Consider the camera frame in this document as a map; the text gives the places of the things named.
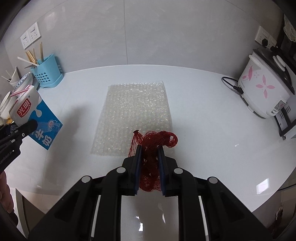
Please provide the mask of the person's left hand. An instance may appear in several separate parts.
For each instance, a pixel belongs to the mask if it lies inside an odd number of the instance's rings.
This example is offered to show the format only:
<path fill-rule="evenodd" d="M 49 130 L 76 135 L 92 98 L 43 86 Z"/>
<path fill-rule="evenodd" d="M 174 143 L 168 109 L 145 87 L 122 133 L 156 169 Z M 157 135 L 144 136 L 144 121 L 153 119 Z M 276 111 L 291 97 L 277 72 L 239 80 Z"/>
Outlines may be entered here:
<path fill-rule="evenodd" d="M 3 171 L 0 175 L 0 192 L 1 192 L 1 204 L 3 208 L 11 213 L 14 210 L 13 198 L 11 196 L 10 188 L 7 185 L 6 173 Z"/>

